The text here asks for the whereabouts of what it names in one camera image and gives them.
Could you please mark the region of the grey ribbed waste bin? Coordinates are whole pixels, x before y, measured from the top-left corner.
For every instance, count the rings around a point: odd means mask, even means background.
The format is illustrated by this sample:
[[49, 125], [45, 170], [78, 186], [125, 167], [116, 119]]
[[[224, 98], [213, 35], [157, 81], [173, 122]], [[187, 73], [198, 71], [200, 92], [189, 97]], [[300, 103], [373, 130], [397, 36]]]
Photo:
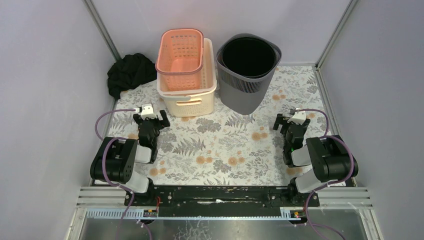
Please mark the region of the grey ribbed waste bin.
[[[255, 37], [269, 43], [275, 50], [277, 60], [271, 71], [261, 78], [248, 78], [227, 69], [222, 62], [222, 50], [226, 43], [240, 37]], [[273, 78], [274, 72], [280, 63], [282, 52], [274, 43], [250, 33], [240, 33], [234, 35], [225, 42], [216, 53], [217, 71], [220, 99], [224, 105], [231, 110], [242, 114], [249, 115], [253, 113], [261, 104], [265, 97], [266, 91]]]

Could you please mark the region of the pink plastic basket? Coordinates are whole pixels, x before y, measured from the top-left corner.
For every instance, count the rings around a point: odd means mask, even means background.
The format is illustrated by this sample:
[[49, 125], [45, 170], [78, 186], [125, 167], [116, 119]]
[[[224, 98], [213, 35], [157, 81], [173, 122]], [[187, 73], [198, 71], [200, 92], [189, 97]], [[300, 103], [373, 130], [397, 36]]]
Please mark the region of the pink plastic basket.
[[155, 69], [169, 91], [200, 88], [204, 35], [195, 28], [170, 29], [161, 36]]

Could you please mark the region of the black round waste bin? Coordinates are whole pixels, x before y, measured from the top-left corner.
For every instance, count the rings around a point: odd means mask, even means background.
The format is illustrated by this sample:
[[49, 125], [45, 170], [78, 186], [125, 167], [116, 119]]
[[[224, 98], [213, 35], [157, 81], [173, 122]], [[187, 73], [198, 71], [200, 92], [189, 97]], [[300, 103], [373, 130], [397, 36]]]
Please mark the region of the black round waste bin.
[[251, 79], [264, 77], [277, 60], [275, 49], [269, 43], [252, 36], [230, 40], [224, 45], [221, 57], [228, 70]]

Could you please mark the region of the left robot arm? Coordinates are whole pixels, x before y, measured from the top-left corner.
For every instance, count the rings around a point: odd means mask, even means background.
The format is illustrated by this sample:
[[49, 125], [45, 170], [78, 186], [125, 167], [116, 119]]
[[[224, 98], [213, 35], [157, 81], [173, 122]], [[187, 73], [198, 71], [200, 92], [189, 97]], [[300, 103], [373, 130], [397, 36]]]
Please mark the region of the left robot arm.
[[149, 188], [153, 183], [147, 176], [134, 170], [135, 163], [152, 164], [158, 154], [160, 130], [170, 126], [165, 110], [157, 115], [151, 106], [111, 110], [102, 114], [95, 123], [108, 114], [133, 112], [137, 124], [138, 138], [104, 137], [90, 166], [90, 177], [112, 187], [135, 193], [136, 199], [144, 206], [152, 204], [155, 192]]

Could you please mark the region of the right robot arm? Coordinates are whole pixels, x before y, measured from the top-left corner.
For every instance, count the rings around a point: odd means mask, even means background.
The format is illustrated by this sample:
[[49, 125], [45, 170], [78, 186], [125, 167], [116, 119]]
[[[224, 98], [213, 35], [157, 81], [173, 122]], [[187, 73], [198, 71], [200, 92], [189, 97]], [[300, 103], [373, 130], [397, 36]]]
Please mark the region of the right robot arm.
[[283, 138], [283, 161], [289, 168], [311, 166], [311, 169], [294, 177], [288, 187], [287, 201], [301, 205], [307, 193], [346, 181], [358, 174], [359, 167], [352, 152], [339, 135], [305, 138], [311, 120], [307, 109], [295, 108], [289, 116], [277, 114], [273, 129], [280, 130]]

